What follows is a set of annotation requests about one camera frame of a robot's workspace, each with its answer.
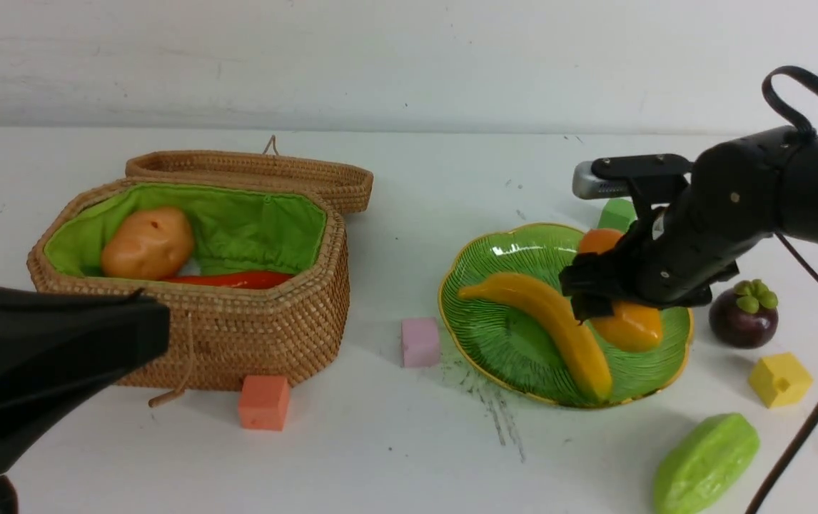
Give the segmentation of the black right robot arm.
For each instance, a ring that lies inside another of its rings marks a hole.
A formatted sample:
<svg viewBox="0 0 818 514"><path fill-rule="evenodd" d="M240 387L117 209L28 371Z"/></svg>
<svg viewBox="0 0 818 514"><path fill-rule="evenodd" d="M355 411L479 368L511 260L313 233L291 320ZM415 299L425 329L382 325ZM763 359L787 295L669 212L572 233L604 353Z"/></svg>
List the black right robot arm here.
<svg viewBox="0 0 818 514"><path fill-rule="evenodd" d="M712 284L738 276L737 260L763 238L818 244L818 136L783 127L716 144L695 161L672 153L587 161L573 191L629 196L637 214L610 251L560 271L578 320L610 316L615 301L705 306Z"/></svg>

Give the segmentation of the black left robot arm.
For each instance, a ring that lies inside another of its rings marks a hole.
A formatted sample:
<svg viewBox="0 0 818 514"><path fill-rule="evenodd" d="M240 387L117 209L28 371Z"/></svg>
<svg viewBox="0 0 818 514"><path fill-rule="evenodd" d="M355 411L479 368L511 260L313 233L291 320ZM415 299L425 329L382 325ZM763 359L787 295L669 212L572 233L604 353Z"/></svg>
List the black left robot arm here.
<svg viewBox="0 0 818 514"><path fill-rule="evenodd" d="M142 290L56 295L0 287L0 513L18 512L6 473L81 404L170 345L171 312Z"/></svg>

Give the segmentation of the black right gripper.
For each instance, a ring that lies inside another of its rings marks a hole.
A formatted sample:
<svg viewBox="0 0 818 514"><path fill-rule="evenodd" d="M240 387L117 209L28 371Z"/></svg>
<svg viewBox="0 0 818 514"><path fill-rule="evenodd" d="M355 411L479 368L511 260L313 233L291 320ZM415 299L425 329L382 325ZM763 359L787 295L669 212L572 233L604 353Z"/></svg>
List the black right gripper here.
<svg viewBox="0 0 818 514"><path fill-rule="evenodd" d="M612 301L660 310L707 305L713 283L738 276L735 252L716 250L716 238L677 199L637 215L612 250L581 253L560 271L560 290L580 323L612 318Z"/></svg>

